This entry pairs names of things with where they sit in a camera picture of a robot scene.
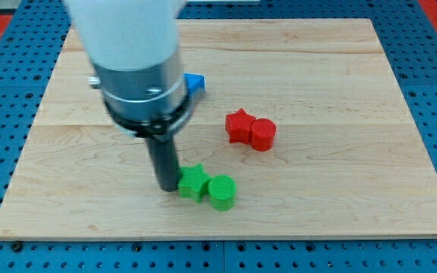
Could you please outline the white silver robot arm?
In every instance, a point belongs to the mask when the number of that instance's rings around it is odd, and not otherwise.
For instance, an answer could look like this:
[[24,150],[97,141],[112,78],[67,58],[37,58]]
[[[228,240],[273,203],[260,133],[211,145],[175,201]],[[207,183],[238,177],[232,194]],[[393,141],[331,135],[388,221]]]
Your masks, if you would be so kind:
[[113,121],[171,137],[190,117],[176,18],[183,0],[65,0]]

